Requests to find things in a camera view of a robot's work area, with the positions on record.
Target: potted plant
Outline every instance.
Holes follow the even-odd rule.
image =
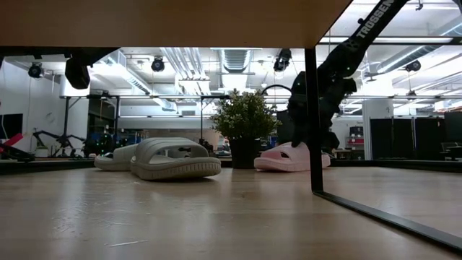
[[[253,168],[260,150],[260,138],[265,138],[279,125],[274,106],[268,107],[261,91],[239,92],[234,89],[229,100],[220,100],[217,114],[211,117],[213,129],[230,141],[232,167]]]

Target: white slide sandal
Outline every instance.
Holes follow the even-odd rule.
[[[190,157],[179,150],[191,150]],[[164,181],[173,178],[215,176],[222,171],[219,159],[186,138],[152,138],[138,144],[131,159],[131,172],[142,180]]]
[[[130,170],[130,160],[135,155],[137,144],[117,148],[113,152],[113,157],[98,155],[95,158],[95,167],[101,170],[127,171]]]

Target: floor scratch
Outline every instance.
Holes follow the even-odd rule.
[[[78,212],[84,213],[84,214],[88,214],[88,212],[85,212],[85,211],[80,210],[80,209],[76,209],[76,208],[74,208],[74,207],[73,207],[72,209],[73,209],[73,210],[76,210],[76,211],[78,211]]]
[[[126,246],[126,245],[132,245],[132,244],[135,244],[135,243],[143,243],[143,242],[147,242],[147,241],[148,240],[140,240],[140,241],[127,242],[127,243],[119,243],[119,244],[111,245],[109,247]]]

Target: ceiling light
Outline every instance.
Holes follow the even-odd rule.
[[[119,116],[119,118],[147,118],[147,116]]]
[[[268,96],[264,96],[263,98],[265,99],[275,99],[275,98],[280,98],[280,99],[288,99],[290,98],[289,95],[268,95]]]
[[[263,48],[210,48],[213,51],[220,51],[220,50],[234,50],[234,51],[249,51],[249,50],[262,50]]]
[[[151,98],[167,98],[167,99],[201,99],[200,95],[153,95]]]
[[[451,37],[379,37],[374,40],[374,43],[450,43]]]
[[[121,99],[148,99],[151,98],[150,96],[137,96],[137,95],[127,95],[127,96],[120,96]]]

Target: exposed pipe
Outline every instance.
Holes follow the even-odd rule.
[[[191,72],[191,69],[189,69],[188,62],[185,59],[185,56],[183,55],[183,52],[181,52],[181,48],[172,48],[173,52],[176,54],[176,56],[180,59],[180,66],[183,67],[183,70],[186,72],[188,75],[189,79],[193,78],[193,73]]]
[[[188,75],[186,74],[186,71],[183,70],[183,67],[180,65],[180,61],[178,60],[177,56],[173,52],[173,49],[172,48],[165,48],[165,50],[170,55],[170,57],[172,59],[171,62],[174,62],[176,64],[176,66],[178,68],[177,73],[179,73],[182,78],[187,79]]]
[[[439,36],[461,36],[462,35],[462,17],[458,17],[451,22],[443,25],[438,30],[434,31],[433,35]],[[385,74],[395,69],[406,66],[411,62],[431,53],[434,50],[442,47],[442,45],[424,45],[419,47],[408,47],[386,61],[380,62],[376,71],[379,74]]]
[[[444,65],[444,64],[446,64],[446,63],[448,63],[448,62],[450,62],[450,61],[454,61],[454,60],[456,60],[456,59],[459,59],[460,57],[462,57],[462,53],[459,53],[458,55],[456,55],[456,56],[454,56],[454,57],[452,57],[452,58],[449,58],[449,59],[447,59],[447,60],[441,61],[440,63],[435,64],[435,65],[431,66],[431,67],[428,68],[428,69],[425,69],[425,70],[423,70],[423,71],[420,71],[420,73],[426,72],[426,71],[428,71],[428,70],[430,70],[430,69],[434,69],[434,68],[436,68],[436,67],[438,67],[438,66],[441,66],[441,65]],[[412,74],[412,75],[407,75],[407,76],[403,77],[403,79],[400,79],[399,81],[394,82],[393,84],[394,84],[394,85],[397,85],[397,84],[400,84],[400,83],[402,83],[402,82],[409,81],[411,78],[415,77],[416,75],[418,75],[418,74],[417,74],[417,73],[414,73],[414,74]]]
[[[199,71],[199,68],[197,67],[196,60],[194,60],[194,56],[193,56],[193,53],[191,52],[191,48],[185,48],[185,52],[186,52],[186,55],[187,55],[189,61],[191,62],[191,65],[193,66],[194,76],[196,76],[196,78],[200,79],[201,78],[201,72]]]
[[[454,89],[454,90],[447,90],[447,91],[441,92],[441,93],[438,94],[438,95],[454,94],[454,93],[460,92],[461,90],[462,90],[462,88],[459,87],[459,88],[456,88],[456,89]],[[404,104],[402,104],[402,105],[399,105],[399,106],[397,106],[397,107],[395,107],[395,108],[400,108],[400,107],[403,107],[403,106],[405,106],[405,105],[412,105],[412,104],[421,103],[421,102],[424,102],[424,101],[426,101],[426,100],[428,100],[428,99],[425,98],[425,99],[419,99],[419,100],[409,101],[409,102],[404,103]]]
[[[167,58],[167,60],[170,62],[170,65],[172,66],[172,68],[177,72],[177,73],[180,73],[180,69],[178,68],[178,66],[176,65],[176,63],[173,61],[173,58],[172,56],[170,55],[170,53],[167,51],[166,48],[160,48],[160,50],[164,53],[164,56]]]
[[[199,48],[193,48],[193,56],[194,59],[197,61],[197,68],[201,73],[202,78],[206,78],[204,67],[202,66],[201,54],[199,53]]]
[[[422,93],[422,92],[431,90],[433,88],[439,87],[442,84],[448,84],[448,83],[458,81],[461,78],[461,75],[462,75],[462,71],[456,72],[446,77],[442,77],[438,79],[436,82],[421,84],[420,86],[413,87],[412,90]]]

